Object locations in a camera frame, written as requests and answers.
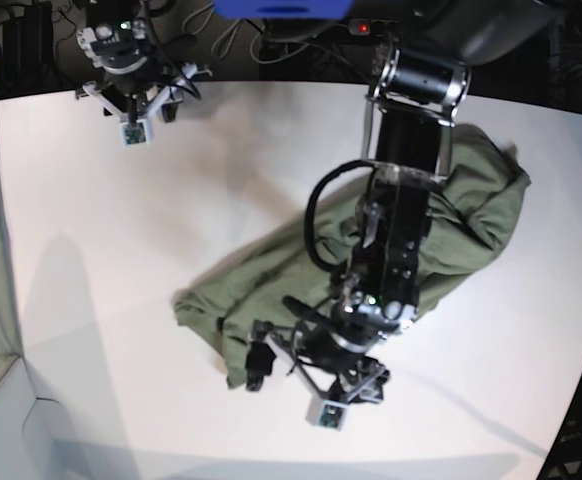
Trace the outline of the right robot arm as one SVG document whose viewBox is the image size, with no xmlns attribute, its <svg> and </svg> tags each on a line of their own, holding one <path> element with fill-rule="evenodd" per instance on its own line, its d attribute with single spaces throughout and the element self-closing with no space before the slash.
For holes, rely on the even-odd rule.
<svg viewBox="0 0 582 480">
<path fill-rule="evenodd" d="M 201 98 L 193 83 L 196 66 L 178 60 L 174 50 L 193 45 L 195 37 L 181 33 L 159 38 L 154 20 L 177 5 L 165 1 L 77 1 L 83 14 L 77 44 L 92 65 L 103 71 L 101 81 L 87 82 L 82 91 L 100 101 L 104 112 L 130 124 L 157 111 L 172 121 L 184 95 Z"/>
</svg>

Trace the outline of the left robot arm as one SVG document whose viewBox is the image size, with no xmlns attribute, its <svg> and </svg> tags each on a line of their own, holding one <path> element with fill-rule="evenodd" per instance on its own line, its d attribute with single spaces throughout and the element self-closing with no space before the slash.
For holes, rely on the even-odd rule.
<svg viewBox="0 0 582 480">
<path fill-rule="evenodd" d="M 256 322 L 249 339 L 246 387 L 258 391 L 278 358 L 305 375 L 334 377 L 319 391 L 327 406 L 378 403 L 389 374 L 370 350 L 411 327 L 419 309 L 418 250 L 429 231 L 430 195 L 448 174 L 449 136 L 471 70 L 516 48 L 566 9 L 563 1 L 358 2 L 385 21 L 373 61 L 368 100 L 382 119 L 375 156 L 341 166 L 371 171 L 357 210 L 360 238 L 347 261 L 331 264 L 316 247 L 311 196 L 304 243 L 331 277 L 328 296 L 309 306 L 288 296 L 291 327 Z"/>
</svg>

